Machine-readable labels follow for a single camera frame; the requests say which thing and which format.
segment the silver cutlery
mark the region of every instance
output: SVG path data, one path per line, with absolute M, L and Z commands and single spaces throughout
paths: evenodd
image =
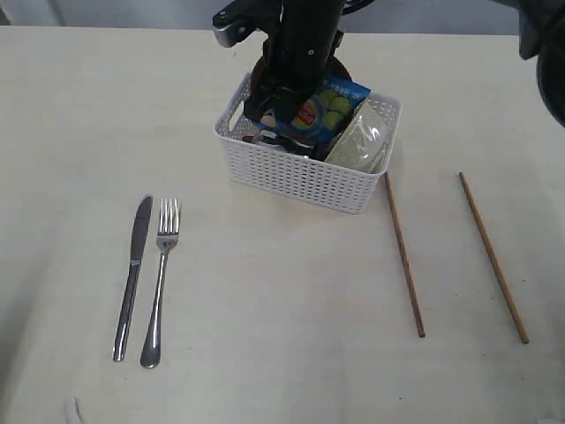
M 141 366 L 145 368 L 156 367 L 161 360 L 162 290 L 165 284 L 165 271 L 167 270 L 169 252 L 170 249 L 177 245 L 179 227 L 180 202 L 177 199 L 161 199 L 159 231 L 157 233 L 157 246 L 161 250 L 161 258 L 159 260 L 157 288 L 155 289 L 151 320 L 147 328 L 140 361 Z
M 135 300 L 139 269 L 141 268 L 141 258 L 143 257 L 143 249 L 147 238 L 147 229 L 149 228 L 152 206 L 153 197 L 147 195 L 139 204 L 138 211 L 135 214 L 135 221 L 133 222 L 130 270 L 127 276 L 124 300 L 122 301 L 122 309 L 120 310 L 116 338 L 114 340 L 113 360 L 115 362 L 124 360 L 125 356 L 125 346 L 130 332 L 130 322 L 132 321 L 133 301 Z

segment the knife blade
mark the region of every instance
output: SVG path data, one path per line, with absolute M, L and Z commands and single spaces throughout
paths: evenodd
M 139 269 L 141 268 L 141 258 L 145 248 L 145 240 L 151 219 L 151 207 L 153 206 L 153 196 L 147 195 L 143 198 L 135 214 L 132 230 L 132 246 L 130 248 L 130 270 L 127 275 L 125 285 L 124 300 L 122 309 L 117 322 L 116 338 L 114 340 L 113 360 L 119 362 L 124 360 L 127 337 L 130 332 L 130 322 L 132 321 L 133 302 L 135 291 L 138 285 Z

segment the blue package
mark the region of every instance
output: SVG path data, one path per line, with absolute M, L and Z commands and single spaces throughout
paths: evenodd
M 327 147 L 369 93 L 371 90 L 355 82 L 328 75 L 289 125 L 278 122 L 273 110 L 256 124 L 293 140 Z

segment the fork tines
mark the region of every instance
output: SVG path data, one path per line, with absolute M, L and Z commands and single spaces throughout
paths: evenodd
M 177 199 L 161 199 L 159 234 L 178 234 L 180 226 L 180 202 Z

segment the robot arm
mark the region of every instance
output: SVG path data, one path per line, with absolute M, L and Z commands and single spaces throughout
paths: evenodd
M 218 42 L 231 47 L 255 29 L 267 33 L 244 114 L 259 121 L 269 109 L 290 122 L 330 70 L 349 78 L 334 58 L 342 14 L 374 0 L 235 0 L 213 17 Z M 538 56 L 539 92 L 565 126 L 565 0 L 493 0 L 520 13 L 520 56 Z

